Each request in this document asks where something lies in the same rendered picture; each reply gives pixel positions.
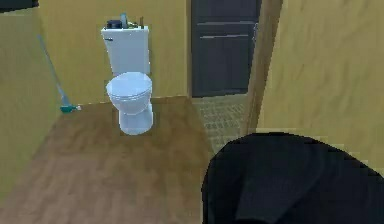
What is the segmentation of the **white toilet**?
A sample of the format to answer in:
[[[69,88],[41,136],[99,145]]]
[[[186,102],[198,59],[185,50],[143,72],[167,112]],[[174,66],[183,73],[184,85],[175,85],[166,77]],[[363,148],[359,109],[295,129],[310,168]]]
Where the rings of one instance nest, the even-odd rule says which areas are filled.
[[[113,77],[106,93],[118,111],[121,131],[140,135],[153,125],[149,28],[102,28]]]

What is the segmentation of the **brown wooden room door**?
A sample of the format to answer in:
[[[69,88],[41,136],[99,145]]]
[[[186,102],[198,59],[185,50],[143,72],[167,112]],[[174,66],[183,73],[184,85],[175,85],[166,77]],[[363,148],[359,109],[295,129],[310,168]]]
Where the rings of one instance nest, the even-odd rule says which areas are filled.
[[[256,131],[283,0],[262,0],[241,134]]]

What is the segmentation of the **dark grey room door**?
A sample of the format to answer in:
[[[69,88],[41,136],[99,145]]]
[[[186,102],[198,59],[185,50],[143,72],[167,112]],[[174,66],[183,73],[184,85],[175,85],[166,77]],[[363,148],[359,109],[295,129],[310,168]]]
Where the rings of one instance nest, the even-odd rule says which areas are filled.
[[[192,0],[191,54],[194,97],[248,90],[254,24],[262,0]]]

